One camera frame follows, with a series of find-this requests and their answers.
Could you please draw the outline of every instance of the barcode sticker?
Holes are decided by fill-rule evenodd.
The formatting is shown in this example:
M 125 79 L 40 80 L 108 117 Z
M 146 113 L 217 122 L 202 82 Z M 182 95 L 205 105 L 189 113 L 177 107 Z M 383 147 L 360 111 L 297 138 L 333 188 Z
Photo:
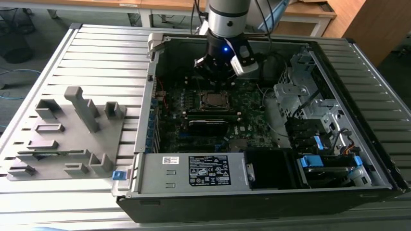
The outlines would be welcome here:
M 136 5 L 136 4 L 122 4 L 122 3 L 120 3 L 120 6 L 126 6 L 126 7 L 137 7 L 137 5 Z
M 177 156 L 164 156 L 162 164 L 164 165 L 177 165 L 180 162 L 180 158 Z

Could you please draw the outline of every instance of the sticker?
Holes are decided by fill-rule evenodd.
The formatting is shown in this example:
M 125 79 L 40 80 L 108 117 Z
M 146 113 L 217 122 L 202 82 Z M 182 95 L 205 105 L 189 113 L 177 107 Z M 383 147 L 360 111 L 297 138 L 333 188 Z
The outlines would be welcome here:
M 164 165 L 177 165 L 180 162 L 180 158 L 177 156 L 164 156 L 162 164 Z
M 190 186 L 231 185 L 228 156 L 189 156 L 188 175 Z
M 120 3 L 120 6 L 137 7 L 136 4 L 122 4 L 122 3 Z

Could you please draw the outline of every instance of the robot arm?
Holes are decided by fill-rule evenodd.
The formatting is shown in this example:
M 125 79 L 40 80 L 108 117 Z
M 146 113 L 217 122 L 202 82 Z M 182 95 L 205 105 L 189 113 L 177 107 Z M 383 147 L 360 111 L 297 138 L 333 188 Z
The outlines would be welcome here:
M 288 1 L 280 1 L 268 19 L 275 15 L 275 21 L 279 21 Z M 208 0 L 206 51 L 194 61 L 194 70 L 216 89 L 229 84 L 236 76 L 257 70 L 255 54 L 243 33 L 249 4 L 251 0 Z

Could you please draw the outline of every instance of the blue cable on floor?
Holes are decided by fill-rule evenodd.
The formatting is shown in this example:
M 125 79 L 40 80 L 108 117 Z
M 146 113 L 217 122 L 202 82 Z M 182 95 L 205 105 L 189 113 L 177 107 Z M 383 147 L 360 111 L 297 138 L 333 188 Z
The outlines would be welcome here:
M 5 99 L 5 100 L 22 100 L 24 98 L 25 98 L 25 97 L 9 98 L 9 97 L 0 96 L 0 99 Z
M 0 76 L 6 74 L 6 73 L 10 73 L 13 71 L 28 71 L 28 72 L 34 72 L 37 74 L 37 76 L 40 76 L 41 72 L 40 71 L 36 71 L 36 70 L 30 70 L 30 69 L 16 69 L 16 70 L 10 70 L 10 69 L 6 69 L 4 67 L 0 66 L 1 69 L 6 70 L 5 72 L 1 72 L 0 73 Z M 0 96 L 1 99 L 5 99 L 5 100 L 22 100 L 25 97 L 18 97 L 18 98 L 10 98 L 10 97 L 4 97 L 4 96 Z

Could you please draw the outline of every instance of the floor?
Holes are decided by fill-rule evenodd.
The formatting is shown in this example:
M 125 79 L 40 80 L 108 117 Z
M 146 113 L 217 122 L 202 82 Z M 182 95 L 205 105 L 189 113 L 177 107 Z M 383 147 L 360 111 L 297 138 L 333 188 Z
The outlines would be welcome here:
M 66 32 L 70 23 L 100 24 L 110 26 L 129 26 L 129 16 L 133 24 L 140 26 L 137 15 L 125 13 L 93 13 L 57 11 L 58 18 L 50 19 L 48 12 L 41 9 L 32 9 L 32 21 L 36 31 L 26 35 L 26 41 L 34 51 L 34 57 L 30 61 L 22 64 L 8 64 L 0 58 L 0 67 L 8 69 L 34 69 L 41 71 L 52 53 L 58 45 L 58 42 Z M 168 16 L 168 23 L 161 23 L 158 15 L 153 16 L 153 25 L 166 28 L 189 28 L 189 17 Z M 198 19 L 193 18 L 193 28 L 198 25 Z M 397 58 L 396 54 L 388 55 L 387 59 L 379 66 L 379 71 L 392 85 L 396 93 L 403 101 L 411 106 L 411 55 Z M 13 72 L 1 75 L 0 83 L 6 84 L 6 88 L 0 90 L 0 96 L 4 97 L 24 97 L 36 81 L 34 73 Z M 22 100 L 5 100 L 0 98 L 0 133 L 4 131 Z
M 2 72 L 1 67 L 6 69 L 33 69 L 41 71 L 72 23 L 129 26 L 132 21 L 136 26 L 141 26 L 138 15 L 128 15 L 125 13 L 57 11 L 58 18 L 50 19 L 46 10 L 32 9 L 32 12 L 36 31 L 28 34 L 25 39 L 34 51 L 34 56 L 21 64 L 8 64 L 0 58 L 0 72 Z M 153 26 L 180 29 L 189 28 L 188 16 L 168 15 L 166 17 L 168 23 L 161 23 L 158 15 L 154 15 Z M 197 27 L 198 23 L 198 19 L 193 18 L 192 27 Z M 0 90 L 0 96 L 10 98 L 24 97 L 36 81 L 36 74 L 26 72 L 13 72 L 0 75 L 0 77 L 0 84 L 6 84 L 6 87 Z M 22 100 L 5 100 L 0 98 L 0 134 L 5 130 L 2 126 L 6 126 L 12 120 L 21 102 Z

